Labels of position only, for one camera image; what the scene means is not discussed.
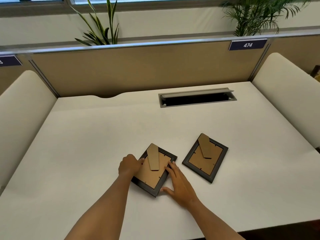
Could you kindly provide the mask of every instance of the number plate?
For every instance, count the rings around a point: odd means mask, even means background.
[[[0,67],[22,66],[16,56],[0,56]]]
[[[237,51],[237,50],[262,49],[266,44],[266,42],[267,42],[267,39],[235,40],[235,41],[231,41],[229,50]]]

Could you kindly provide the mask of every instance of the palm plant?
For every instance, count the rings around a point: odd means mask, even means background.
[[[295,16],[310,0],[232,0],[224,4],[226,17],[238,21],[235,36],[253,36],[267,29],[279,32],[277,18]]]
[[[77,10],[75,10],[73,7],[72,9],[74,11],[76,11],[77,14],[79,14],[79,16],[85,21],[85,23],[88,25],[88,27],[90,28],[90,31],[88,31],[88,33],[83,33],[85,36],[85,39],[91,41],[92,43],[94,43],[95,45],[106,45],[106,44],[110,44],[109,39],[108,39],[108,31],[110,30],[111,33],[111,43],[112,44],[117,44],[118,43],[118,35],[119,35],[119,24],[117,25],[117,27],[115,28],[115,30],[113,29],[113,17],[115,15],[115,10],[116,10],[116,6],[117,6],[117,1],[115,1],[115,4],[113,6],[111,6],[111,2],[110,0],[106,0],[106,6],[108,9],[108,16],[109,16],[109,24],[110,27],[107,27],[106,29],[103,28],[99,18],[97,17],[97,13],[95,8],[93,7],[93,5],[91,4],[90,0],[87,0],[89,6],[91,7],[91,9],[94,11],[95,17],[89,13],[90,17],[92,18],[92,20],[94,21],[97,29],[98,29],[98,33],[96,33],[94,31],[94,29],[90,26],[90,24],[88,23],[88,21],[85,19],[85,17],[78,12]],[[78,42],[80,42],[81,44],[87,45],[87,46],[92,46],[91,44],[89,44],[86,41],[80,40],[75,38],[75,40],[77,40]]]

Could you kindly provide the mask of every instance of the white desk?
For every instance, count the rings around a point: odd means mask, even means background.
[[[238,100],[159,106],[158,93],[222,87]],[[229,147],[212,184],[181,165],[200,133]],[[116,179],[122,157],[140,157],[151,142],[178,156],[198,197],[236,231],[320,219],[320,154],[242,82],[59,98],[0,197],[1,239],[63,239]],[[169,197],[131,184],[120,239],[202,236]]]

